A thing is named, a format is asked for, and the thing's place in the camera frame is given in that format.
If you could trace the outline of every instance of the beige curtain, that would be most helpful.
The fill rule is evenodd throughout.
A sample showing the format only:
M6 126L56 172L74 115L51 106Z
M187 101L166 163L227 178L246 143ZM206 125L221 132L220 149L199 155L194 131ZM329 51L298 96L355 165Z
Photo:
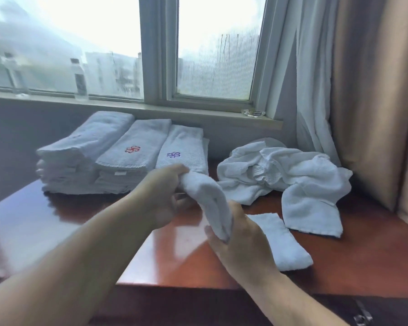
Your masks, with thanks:
M330 121L355 186L408 222L408 0L340 0Z

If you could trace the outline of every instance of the water bottle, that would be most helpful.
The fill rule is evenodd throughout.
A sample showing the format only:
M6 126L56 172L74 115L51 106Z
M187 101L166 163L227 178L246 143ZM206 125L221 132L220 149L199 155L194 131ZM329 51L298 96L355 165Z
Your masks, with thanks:
M80 61L76 58L71 58L71 70L74 73L76 79L77 93L74 95L76 100L80 102L87 101L89 99L88 89L85 80L85 71L80 65Z
M17 98L30 98L29 88L22 76L21 67L11 53L5 53L2 57L2 64L6 68L6 72L11 83L12 92Z

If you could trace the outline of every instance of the sky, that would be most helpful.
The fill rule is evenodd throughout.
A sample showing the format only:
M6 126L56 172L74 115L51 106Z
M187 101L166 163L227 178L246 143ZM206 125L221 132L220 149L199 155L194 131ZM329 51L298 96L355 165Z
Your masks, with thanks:
M139 0L16 1L46 26L106 50L133 57L141 51ZM196 52L220 34L259 30L264 4L265 0L179 0L179 56Z

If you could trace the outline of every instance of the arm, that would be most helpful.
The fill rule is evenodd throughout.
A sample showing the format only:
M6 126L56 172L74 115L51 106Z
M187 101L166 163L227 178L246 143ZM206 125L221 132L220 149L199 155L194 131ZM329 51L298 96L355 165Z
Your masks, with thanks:
M208 227L209 244L271 323L275 326L347 326L279 272L260 227L245 216L241 205L230 202L230 207L234 223L228 245Z
M0 284L0 325L85 325L152 230L169 223L183 165L154 170L30 269Z

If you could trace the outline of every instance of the curtain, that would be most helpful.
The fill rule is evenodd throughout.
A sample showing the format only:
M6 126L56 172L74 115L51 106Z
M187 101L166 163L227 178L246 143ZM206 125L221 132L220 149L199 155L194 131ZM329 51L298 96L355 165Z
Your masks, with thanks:
M296 138L302 151L340 165L328 123L332 42L338 0L301 0L296 30Z
M340 0L331 126L354 184L408 222L408 0Z

